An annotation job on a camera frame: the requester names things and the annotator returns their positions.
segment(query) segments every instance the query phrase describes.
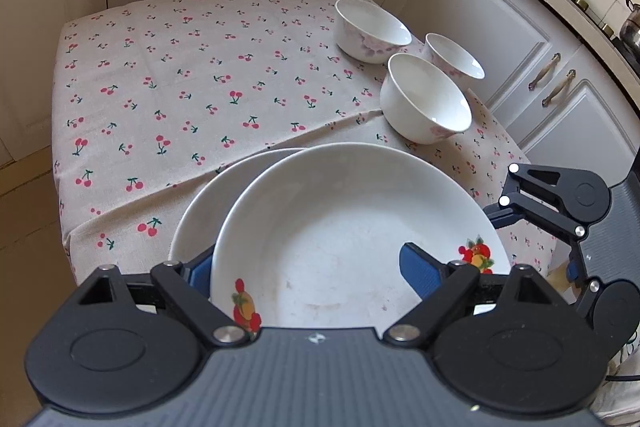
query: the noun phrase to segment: cherry print tablecloth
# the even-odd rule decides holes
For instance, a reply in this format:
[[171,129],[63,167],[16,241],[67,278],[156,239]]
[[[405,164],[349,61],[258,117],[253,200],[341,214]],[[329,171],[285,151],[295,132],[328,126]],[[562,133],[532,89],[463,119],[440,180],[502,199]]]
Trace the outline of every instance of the cherry print tablecloth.
[[[334,44],[334,2],[153,0],[65,26],[52,149],[78,282],[103,263],[132,273],[164,261],[197,192],[272,147],[385,144],[434,164],[480,205],[499,197],[507,165],[526,161],[500,124],[468,92],[468,132],[435,146],[402,139],[380,111],[384,66]],[[414,39],[407,51],[421,47]],[[546,273],[555,239],[527,223],[499,235],[512,262]]]

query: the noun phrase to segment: white dish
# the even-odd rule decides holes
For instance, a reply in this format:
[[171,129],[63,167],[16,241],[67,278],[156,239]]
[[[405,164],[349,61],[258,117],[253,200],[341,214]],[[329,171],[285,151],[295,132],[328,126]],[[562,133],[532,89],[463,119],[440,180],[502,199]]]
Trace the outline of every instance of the white dish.
[[361,62],[383,64],[403,46],[411,44],[411,32],[391,13],[361,0],[337,0],[335,43]]
[[263,172],[229,212],[211,300],[252,331],[373,326],[382,334],[420,301],[399,269],[407,241],[443,263],[466,257],[510,270],[482,209],[435,167],[373,144],[306,149]]
[[169,259],[188,263],[212,247],[240,194],[274,163],[302,149],[275,149],[249,156],[213,178],[191,201],[169,247]]
[[403,53],[389,59],[380,107],[391,127],[421,144],[465,132],[472,122],[469,104],[456,84],[430,62]]
[[484,79],[484,70],[471,53],[437,33],[428,33],[424,38],[422,58],[444,71],[462,91],[473,90]]

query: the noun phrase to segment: blue gripper pad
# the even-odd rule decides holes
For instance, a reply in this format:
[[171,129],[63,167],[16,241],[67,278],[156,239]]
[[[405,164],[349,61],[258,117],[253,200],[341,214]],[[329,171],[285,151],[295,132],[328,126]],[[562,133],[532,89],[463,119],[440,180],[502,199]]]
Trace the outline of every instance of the blue gripper pad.
[[213,259],[213,248],[209,248],[196,257],[190,264],[191,271],[187,282],[202,293],[207,299],[210,293],[211,284],[211,260]]
[[420,299],[426,299],[442,284],[446,266],[414,243],[405,243],[400,249],[400,273]]

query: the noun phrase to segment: black cable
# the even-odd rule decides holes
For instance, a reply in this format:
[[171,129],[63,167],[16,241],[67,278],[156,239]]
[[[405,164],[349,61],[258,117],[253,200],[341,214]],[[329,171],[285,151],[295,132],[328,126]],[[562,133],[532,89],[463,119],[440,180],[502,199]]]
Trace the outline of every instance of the black cable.
[[640,381],[640,375],[623,375],[620,377],[605,377],[610,382],[636,382]]

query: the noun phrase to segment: kettle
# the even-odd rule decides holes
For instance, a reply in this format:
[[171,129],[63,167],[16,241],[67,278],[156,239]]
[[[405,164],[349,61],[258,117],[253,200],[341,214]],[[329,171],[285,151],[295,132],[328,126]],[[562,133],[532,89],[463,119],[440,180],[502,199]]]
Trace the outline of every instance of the kettle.
[[633,52],[640,60],[640,4],[626,0],[627,7],[631,10],[631,15],[620,28],[620,40]]

